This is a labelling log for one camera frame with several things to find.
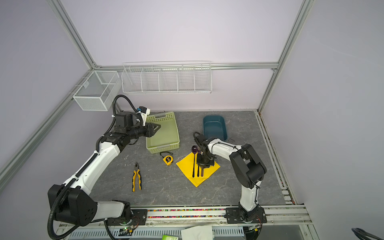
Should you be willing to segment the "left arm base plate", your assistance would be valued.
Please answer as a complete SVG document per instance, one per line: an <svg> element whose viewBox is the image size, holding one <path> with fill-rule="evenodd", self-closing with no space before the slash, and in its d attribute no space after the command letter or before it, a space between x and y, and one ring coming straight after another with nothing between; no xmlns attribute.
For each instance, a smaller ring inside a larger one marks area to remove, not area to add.
<svg viewBox="0 0 384 240"><path fill-rule="evenodd" d="M147 209L131 209L128 218L110 218L107 220L108 226L144 226L148 215Z"/></svg>

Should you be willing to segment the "white paper sheet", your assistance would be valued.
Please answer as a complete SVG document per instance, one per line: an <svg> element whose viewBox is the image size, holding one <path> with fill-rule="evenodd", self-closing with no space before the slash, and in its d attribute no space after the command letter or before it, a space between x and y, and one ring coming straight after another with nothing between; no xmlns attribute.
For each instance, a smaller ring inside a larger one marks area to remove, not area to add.
<svg viewBox="0 0 384 240"><path fill-rule="evenodd" d="M211 226L197 226L181 231L182 240L213 240L214 233Z"/></svg>

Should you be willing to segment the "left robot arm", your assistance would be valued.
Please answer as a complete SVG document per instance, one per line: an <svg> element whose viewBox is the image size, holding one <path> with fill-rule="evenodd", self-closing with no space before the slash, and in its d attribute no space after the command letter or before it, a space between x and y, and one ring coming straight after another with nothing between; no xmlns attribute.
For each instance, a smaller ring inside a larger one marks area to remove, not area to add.
<svg viewBox="0 0 384 240"><path fill-rule="evenodd" d="M134 218L130 203L126 201L96 202L91 197L97 180L126 146L134 145L140 137L150 138L161 125L147 123L150 109L133 107L132 112L117 112L119 98L130 102L125 95L117 95L113 102L113 121L96 142L90 158L61 185L53 185L48 191L50 213L47 223L52 240L61 240L79 227L95 222L117 219L130 224Z"/></svg>

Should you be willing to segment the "yellow paper napkin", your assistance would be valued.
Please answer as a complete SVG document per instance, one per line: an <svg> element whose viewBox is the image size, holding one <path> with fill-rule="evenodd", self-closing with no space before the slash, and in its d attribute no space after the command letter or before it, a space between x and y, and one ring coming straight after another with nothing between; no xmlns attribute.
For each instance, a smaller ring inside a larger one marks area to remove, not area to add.
<svg viewBox="0 0 384 240"><path fill-rule="evenodd" d="M200 167L200 177L197 177L197 164L195 165L195 177L192 177L193 173L193 153L191 152L181 161L177 162L177 166L182 171L183 175L197 188L205 180L211 177L220 166L215 162L215 165L210 168L204 168L204 176L201 177L201 167Z"/></svg>

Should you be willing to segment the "light green perforated basket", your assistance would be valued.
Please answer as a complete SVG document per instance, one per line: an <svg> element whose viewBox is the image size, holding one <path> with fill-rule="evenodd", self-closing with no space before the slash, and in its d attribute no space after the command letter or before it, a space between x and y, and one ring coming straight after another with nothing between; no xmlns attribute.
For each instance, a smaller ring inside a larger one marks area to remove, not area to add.
<svg viewBox="0 0 384 240"><path fill-rule="evenodd" d="M148 123L160 125L153 137L146 139L146 148L151 154L180 148L180 136L174 112L165 112L147 117Z"/></svg>

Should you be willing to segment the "teal plastic tray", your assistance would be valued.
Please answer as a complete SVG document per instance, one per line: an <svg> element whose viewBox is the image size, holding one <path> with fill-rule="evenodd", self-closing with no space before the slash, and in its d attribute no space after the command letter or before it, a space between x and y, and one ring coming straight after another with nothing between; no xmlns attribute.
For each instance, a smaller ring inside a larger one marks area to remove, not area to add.
<svg viewBox="0 0 384 240"><path fill-rule="evenodd" d="M220 115L208 115L203 118L204 135L207 138L228 139L225 119Z"/></svg>

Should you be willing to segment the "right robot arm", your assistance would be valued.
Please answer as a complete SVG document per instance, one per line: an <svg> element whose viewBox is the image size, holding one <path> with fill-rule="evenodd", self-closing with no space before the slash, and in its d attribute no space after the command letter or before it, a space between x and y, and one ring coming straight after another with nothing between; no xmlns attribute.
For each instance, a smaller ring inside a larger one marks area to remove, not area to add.
<svg viewBox="0 0 384 240"><path fill-rule="evenodd" d="M258 195L267 168L255 149L250 144L240 146L208 139L199 132L194 132L193 137L198 149L194 160L198 167L194 168L193 176L202 177L205 171L213 168L217 157L228 160L242 188L238 209L227 216L233 221L265 223L265 210L259 205Z"/></svg>

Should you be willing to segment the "yellow black pliers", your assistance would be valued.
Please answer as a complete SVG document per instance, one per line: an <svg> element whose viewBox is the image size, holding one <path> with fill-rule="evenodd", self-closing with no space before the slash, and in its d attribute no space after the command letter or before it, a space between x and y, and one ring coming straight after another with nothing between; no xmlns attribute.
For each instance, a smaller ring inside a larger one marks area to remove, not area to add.
<svg viewBox="0 0 384 240"><path fill-rule="evenodd" d="M138 162L135 163L135 169L132 178L132 192L135 192L136 189L142 190L142 176Z"/></svg>

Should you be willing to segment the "yellow tape measure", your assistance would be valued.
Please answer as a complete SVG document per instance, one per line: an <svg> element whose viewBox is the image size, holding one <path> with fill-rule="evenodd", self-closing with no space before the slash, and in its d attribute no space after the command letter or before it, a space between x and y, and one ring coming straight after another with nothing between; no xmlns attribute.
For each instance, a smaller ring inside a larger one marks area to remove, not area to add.
<svg viewBox="0 0 384 240"><path fill-rule="evenodd" d="M170 166L173 163L174 158L173 158L173 153L172 152L163 151L163 152L160 152L160 156L162 157L164 163L167 166Z"/></svg>

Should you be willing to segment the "green small object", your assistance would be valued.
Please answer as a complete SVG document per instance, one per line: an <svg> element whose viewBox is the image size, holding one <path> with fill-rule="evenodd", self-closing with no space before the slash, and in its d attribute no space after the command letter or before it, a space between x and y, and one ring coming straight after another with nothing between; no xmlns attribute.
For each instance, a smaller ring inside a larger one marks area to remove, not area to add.
<svg viewBox="0 0 384 240"><path fill-rule="evenodd" d="M163 235L162 240L179 240L179 238L175 236Z"/></svg>

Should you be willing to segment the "purple metal fork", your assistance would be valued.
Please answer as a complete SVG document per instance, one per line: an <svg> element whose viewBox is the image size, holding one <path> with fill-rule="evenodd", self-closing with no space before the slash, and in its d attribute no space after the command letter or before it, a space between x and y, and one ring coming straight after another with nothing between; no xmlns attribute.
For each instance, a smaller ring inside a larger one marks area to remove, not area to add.
<svg viewBox="0 0 384 240"><path fill-rule="evenodd" d="M197 164L197 177L200 177L200 165L199 165L199 156L200 156L200 151L197 151L196 154L196 164Z"/></svg>

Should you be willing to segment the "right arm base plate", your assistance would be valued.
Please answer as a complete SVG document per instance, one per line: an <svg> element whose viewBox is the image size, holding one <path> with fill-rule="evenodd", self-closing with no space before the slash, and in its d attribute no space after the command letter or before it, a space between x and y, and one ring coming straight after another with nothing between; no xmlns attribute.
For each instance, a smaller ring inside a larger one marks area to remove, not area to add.
<svg viewBox="0 0 384 240"><path fill-rule="evenodd" d="M247 212L241 207L226 208L224 217L227 219L228 224L267 223L265 210L261 206L257 206L250 212Z"/></svg>

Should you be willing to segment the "purple metal spoon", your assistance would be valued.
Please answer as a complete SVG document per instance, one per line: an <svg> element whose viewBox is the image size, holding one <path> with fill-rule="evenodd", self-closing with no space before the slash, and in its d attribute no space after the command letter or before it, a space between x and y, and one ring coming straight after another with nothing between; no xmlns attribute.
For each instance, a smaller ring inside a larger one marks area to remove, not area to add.
<svg viewBox="0 0 384 240"><path fill-rule="evenodd" d="M192 146L192 153L193 153L193 173L192 177L195 177L195 161L196 161L196 154L198 152L198 147L196 145Z"/></svg>

